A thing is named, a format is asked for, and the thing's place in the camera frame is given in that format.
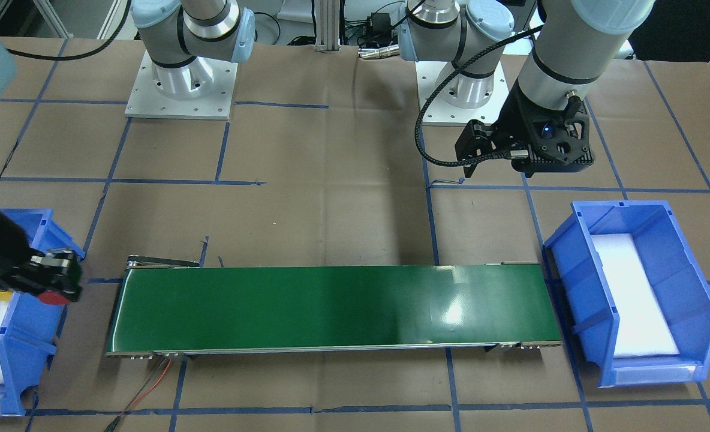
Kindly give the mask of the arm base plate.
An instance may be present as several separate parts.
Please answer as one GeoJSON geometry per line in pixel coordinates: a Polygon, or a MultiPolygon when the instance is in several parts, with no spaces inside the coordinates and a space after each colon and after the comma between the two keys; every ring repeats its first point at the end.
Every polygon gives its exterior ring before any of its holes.
{"type": "Polygon", "coordinates": [[[238,64],[201,57],[180,68],[163,68],[145,53],[125,116],[228,121],[237,72],[238,64]]]}
{"type": "MultiPolygon", "coordinates": [[[[419,107],[437,85],[453,71],[450,63],[443,61],[419,61],[416,63],[416,84],[419,107]]],[[[423,125],[453,126],[465,125],[477,119],[492,125],[505,103],[509,87],[503,66],[497,65],[492,76],[473,79],[460,74],[442,90],[430,104],[423,116],[423,125]]]]}

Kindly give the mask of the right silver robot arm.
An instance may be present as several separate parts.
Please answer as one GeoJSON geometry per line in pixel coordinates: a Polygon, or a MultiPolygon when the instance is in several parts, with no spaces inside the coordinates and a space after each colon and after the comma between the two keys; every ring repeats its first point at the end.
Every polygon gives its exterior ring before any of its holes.
{"type": "MultiPolygon", "coordinates": [[[[209,84],[203,61],[243,63],[254,45],[252,11],[235,1],[130,1],[132,17],[153,62],[161,92],[194,97],[209,84]]],[[[0,98],[17,74],[15,57],[46,60],[0,42],[0,98]]],[[[0,292],[28,293],[45,304],[79,300],[83,255],[75,249],[31,248],[24,230],[0,210],[0,292]]]]}

